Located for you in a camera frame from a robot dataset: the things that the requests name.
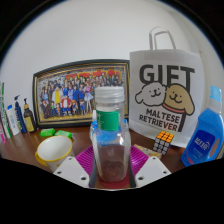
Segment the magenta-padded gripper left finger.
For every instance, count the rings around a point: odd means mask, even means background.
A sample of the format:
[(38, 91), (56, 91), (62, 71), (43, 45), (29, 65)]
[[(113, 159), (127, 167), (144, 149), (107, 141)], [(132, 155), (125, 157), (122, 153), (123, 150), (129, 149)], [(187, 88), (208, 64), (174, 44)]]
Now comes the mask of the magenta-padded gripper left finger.
[(96, 164), (92, 147), (86, 148), (76, 157), (67, 157), (54, 175), (84, 188), (93, 188), (96, 179)]

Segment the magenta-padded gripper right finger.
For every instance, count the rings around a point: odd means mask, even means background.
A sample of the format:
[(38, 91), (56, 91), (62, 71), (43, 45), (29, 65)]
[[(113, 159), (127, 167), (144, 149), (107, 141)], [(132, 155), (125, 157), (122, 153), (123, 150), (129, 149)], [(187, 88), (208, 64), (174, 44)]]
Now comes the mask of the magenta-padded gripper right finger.
[(171, 174), (158, 157), (149, 157), (134, 146), (131, 147), (129, 165), (128, 175), (131, 188), (146, 186)]

